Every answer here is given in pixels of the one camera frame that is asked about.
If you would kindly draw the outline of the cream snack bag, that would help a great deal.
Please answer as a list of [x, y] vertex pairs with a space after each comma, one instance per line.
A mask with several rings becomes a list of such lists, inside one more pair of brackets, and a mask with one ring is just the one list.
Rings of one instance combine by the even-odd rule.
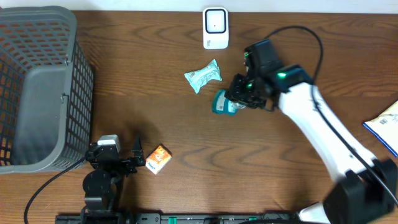
[[383, 111], [377, 118], [363, 123], [388, 151], [397, 157], [397, 102]]

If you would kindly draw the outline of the light green tissue pack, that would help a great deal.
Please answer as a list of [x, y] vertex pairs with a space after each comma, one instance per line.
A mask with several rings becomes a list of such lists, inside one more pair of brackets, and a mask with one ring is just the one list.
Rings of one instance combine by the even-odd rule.
[[209, 81], [222, 81], [220, 68], [215, 59], [206, 67], [197, 71], [185, 73], [184, 76], [196, 94], [198, 94], [201, 87], [205, 86]]

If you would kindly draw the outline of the teal mouthwash bottle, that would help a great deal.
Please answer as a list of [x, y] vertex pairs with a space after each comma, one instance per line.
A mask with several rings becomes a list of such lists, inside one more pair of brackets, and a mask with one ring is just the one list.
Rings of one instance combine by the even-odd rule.
[[230, 101], [225, 97], [225, 93], [225, 90], [219, 90], [216, 93], [211, 107], [213, 113], [234, 116], [239, 110], [246, 107], [240, 103]]

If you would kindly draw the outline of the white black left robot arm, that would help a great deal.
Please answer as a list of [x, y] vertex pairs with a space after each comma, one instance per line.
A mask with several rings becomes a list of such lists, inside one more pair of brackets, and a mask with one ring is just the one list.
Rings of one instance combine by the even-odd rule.
[[121, 159], [120, 150], [119, 138], [115, 134], [101, 136], [97, 142], [90, 144], [86, 160], [94, 171], [83, 180], [85, 207], [80, 214], [82, 223], [136, 222], [134, 215], [118, 207], [123, 180], [146, 164], [141, 139], [135, 139], [131, 149], [132, 157]]

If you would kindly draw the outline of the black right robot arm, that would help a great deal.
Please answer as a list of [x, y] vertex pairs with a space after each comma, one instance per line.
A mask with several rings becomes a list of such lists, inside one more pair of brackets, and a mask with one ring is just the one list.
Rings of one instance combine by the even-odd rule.
[[299, 65], [249, 68], [234, 76], [226, 97], [248, 108], [276, 103], [303, 132], [335, 183], [322, 202], [298, 212], [301, 223], [369, 223], [397, 206], [397, 166], [380, 161], [344, 126]]

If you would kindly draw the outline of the orange small box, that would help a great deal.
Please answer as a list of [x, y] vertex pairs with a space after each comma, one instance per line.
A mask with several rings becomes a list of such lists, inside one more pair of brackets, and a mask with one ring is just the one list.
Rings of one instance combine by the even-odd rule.
[[172, 153], [163, 144], [160, 144], [146, 158], [146, 167], [153, 174], [157, 175], [171, 160], [172, 160]]

